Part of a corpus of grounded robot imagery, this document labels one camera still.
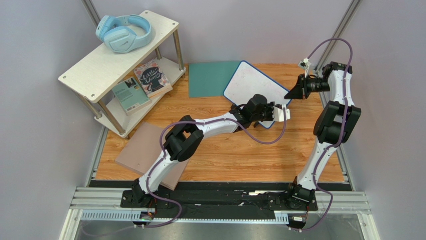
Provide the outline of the blue framed whiteboard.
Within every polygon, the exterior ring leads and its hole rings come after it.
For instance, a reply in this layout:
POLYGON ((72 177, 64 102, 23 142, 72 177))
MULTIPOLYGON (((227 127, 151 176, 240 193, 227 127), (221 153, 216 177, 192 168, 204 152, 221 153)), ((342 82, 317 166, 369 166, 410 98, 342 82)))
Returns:
POLYGON ((250 63, 242 61, 223 92, 223 96, 234 104, 234 109, 222 116, 217 125, 224 133, 247 129, 240 124, 240 106, 242 104, 246 104, 254 95, 263 95, 268 102, 275 102, 276 106, 286 105, 288 108, 291 101, 285 99, 285 95, 289 92, 288 89, 250 63))

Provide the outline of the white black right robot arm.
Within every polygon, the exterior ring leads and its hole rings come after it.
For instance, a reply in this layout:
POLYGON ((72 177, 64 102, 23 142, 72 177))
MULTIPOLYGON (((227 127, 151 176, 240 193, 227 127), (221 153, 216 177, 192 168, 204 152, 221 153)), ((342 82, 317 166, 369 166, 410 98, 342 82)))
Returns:
POLYGON ((285 203, 292 210, 307 208, 314 200, 318 180, 330 157, 348 141, 362 110, 351 96, 352 67, 331 62, 323 67, 322 76, 301 74, 286 100, 305 100, 311 93, 329 92, 330 101, 315 123, 314 148, 302 172, 289 185, 285 203))

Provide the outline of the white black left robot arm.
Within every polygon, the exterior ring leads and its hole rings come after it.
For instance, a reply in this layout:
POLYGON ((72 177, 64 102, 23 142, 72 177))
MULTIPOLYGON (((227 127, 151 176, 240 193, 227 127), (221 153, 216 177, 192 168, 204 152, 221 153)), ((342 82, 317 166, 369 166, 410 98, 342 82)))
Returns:
POLYGON ((168 126, 160 135, 161 152, 156 162, 142 177, 136 179, 130 190, 122 194, 122 208, 147 208, 155 202, 154 193, 161 182, 179 164, 189 160, 203 140, 233 134, 260 122, 281 122, 287 119, 285 105, 268 102, 261 94, 254 95, 247 103, 234 105, 219 117, 193 119, 190 115, 168 126))

